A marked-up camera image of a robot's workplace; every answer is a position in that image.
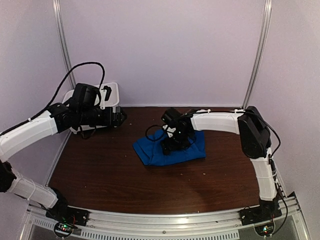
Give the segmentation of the blue pleated skirt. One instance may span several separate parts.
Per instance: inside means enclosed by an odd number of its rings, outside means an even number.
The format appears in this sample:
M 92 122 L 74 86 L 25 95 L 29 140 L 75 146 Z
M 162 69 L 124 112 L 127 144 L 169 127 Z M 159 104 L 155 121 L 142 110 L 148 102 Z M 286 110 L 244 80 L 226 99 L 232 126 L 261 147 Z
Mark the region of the blue pleated skirt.
M 153 142 L 158 138 L 163 140 L 162 134 L 162 130 L 157 130 L 133 143 L 135 153 L 145 166 L 169 166 L 206 157 L 204 132 L 195 133 L 195 142 L 187 150 L 173 151 L 169 155 L 163 154 L 160 140 Z

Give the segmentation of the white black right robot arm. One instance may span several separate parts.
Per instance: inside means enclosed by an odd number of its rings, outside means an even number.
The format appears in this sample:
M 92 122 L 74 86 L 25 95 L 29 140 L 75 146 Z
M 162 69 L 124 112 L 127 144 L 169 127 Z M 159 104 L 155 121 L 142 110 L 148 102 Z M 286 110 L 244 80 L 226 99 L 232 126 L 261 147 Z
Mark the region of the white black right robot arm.
M 239 136 L 241 150 L 250 159 L 259 187 L 259 200 L 265 202 L 256 210 L 259 220 L 268 220 L 275 212 L 272 203 L 277 197 L 277 174 L 273 163 L 272 128 L 264 121 L 258 109 L 212 111 L 192 109 L 181 113 L 171 107 L 161 117 L 166 137 L 160 145 L 164 155 L 188 149 L 200 131 L 232 133 Z

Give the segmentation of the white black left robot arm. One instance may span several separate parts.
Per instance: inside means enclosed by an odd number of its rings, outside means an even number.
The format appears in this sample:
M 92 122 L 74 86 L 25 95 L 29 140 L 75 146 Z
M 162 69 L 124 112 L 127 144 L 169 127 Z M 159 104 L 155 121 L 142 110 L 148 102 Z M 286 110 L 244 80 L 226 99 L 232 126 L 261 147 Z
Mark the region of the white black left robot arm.
M 78 83 L 62 102 L 51 103 L 39 116 L 0 135 L 0 191 L 12 193 L 48 209 L 61 222 L 72 211 L 45 182 L 71 133 L 89 138 L 99 128 L 116 128 L 126 114 L 119 106 L 116 82 L 101 86 Z

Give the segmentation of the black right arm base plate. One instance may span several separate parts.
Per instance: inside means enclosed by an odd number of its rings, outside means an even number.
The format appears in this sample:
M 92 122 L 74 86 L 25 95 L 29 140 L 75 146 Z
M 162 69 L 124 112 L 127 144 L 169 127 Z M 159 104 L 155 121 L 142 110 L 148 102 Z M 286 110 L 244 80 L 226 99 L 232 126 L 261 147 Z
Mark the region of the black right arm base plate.
M 273 201 L 260 199 L 258 206 L 245 207 L 239 211 L 239 217 L 243 226 L 271 221 L 281 216 L 282 211 L 277 199 Z

